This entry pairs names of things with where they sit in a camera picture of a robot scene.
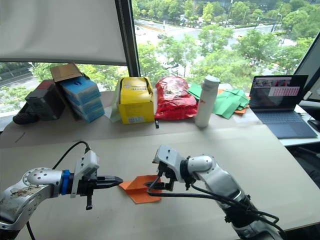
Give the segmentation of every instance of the bottle cap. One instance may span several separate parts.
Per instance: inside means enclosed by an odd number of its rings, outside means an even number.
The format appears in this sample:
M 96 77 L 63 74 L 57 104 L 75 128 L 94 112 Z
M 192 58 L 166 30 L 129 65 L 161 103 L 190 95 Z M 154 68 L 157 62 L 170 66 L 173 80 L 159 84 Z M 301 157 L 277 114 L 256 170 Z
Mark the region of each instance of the bottle cap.
M 220 80 L 219 80 L 219 78 L 217 78 L 215 76 L 208 75 L 208 76 L 206 76 L 204 78 L 203 83 L 206 84 L 206 85 L 215 87 L 215 86 L 218 86 L 220 84 Z

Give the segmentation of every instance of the laptop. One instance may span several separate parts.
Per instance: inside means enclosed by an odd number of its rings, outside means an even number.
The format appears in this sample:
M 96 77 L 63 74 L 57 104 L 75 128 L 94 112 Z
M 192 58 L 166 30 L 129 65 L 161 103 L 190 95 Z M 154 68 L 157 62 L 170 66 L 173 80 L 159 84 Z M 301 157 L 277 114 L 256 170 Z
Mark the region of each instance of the laptop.
M 294 111 L 302 99 L 307 75 L 255 76 L 250 108 L 278 139 L 315 138 L 317 134 Z

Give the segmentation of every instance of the blue box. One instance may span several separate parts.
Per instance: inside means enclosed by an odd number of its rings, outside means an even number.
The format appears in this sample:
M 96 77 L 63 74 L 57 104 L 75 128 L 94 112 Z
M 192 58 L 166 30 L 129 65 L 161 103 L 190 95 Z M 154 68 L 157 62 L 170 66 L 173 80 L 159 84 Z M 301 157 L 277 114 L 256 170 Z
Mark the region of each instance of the blue box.
M 101 96 L 97 84 L 84 76 L 61 81 L 60 85 L 66 97 L 76 105 L 84 105 Z
M 86 120 L 88 123 L 91 123 L 93 120 L 96 120 L 97 118 L 101 117 L 103 114 L 105 114 L 105 110 L 103 107 L 100 107 L 89 114 L 83 114 L 80 111 L 78 111 L 76 108 L 74 108 L 74 111 L 82 117 L 84 120 Z
M 70 101 L 70 103 L 71 103 L 73 109 L 78 110 L 83 115 L 90 114 L 91 112 L 98 110 L 99 108 L 103 108 L 100 97 L 97 97 L 97 98 L 93 99 L 92 101 L 89 101 L 83 105 L 77 105 L 73 101 Z

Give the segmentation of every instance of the laptop screen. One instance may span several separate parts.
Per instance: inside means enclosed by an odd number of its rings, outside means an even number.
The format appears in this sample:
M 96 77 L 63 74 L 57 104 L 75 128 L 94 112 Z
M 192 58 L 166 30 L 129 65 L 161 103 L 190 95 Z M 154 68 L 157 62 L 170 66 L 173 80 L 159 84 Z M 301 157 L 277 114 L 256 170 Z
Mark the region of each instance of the laptop screen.
M 255 76 L 250 107 L 256 110 L 294 109 L 302 99 L 307 75 Z

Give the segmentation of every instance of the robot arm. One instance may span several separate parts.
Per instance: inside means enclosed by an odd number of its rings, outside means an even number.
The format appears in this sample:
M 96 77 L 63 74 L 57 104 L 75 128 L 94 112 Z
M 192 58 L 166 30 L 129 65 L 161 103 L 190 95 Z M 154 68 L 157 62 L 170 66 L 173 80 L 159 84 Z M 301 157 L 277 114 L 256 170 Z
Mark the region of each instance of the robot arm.
M 74 173 L 38 167 L 27 171 L 22 179 L 0 194 L 0 240 L 14 239 L 38 205 L 60 194 L 87 196 L 86 210 L 92 209 L 94 189 L 106 189 L 122 183 L 116 176 L 97 176 L 99 158 L 87 151 L 77 161 Z
M 264 220 L 261 215 L 248 214 L 248 210 L 257 211 L 235 179 L 219 167 L 216 160 L 207 155 L 196 157 L 182 157 L 176 150 L 167 145 L 161 145 L 157 150 L 153 163 L 159 164 L 158 176 L 165 174 L 170 183 L 153 183 L 155 189 L 172 191 L 174 181 L 185 183 L 186 189 L 193 186 L 196 180 L 203 181 L 208 193 L 225 200 L 232 200 L 234 204 L 217 201 L 226 214 L 225 221 L 231 222 L 233 229 L 241 239 L 254 240 L 282 240 L 276 229 Z

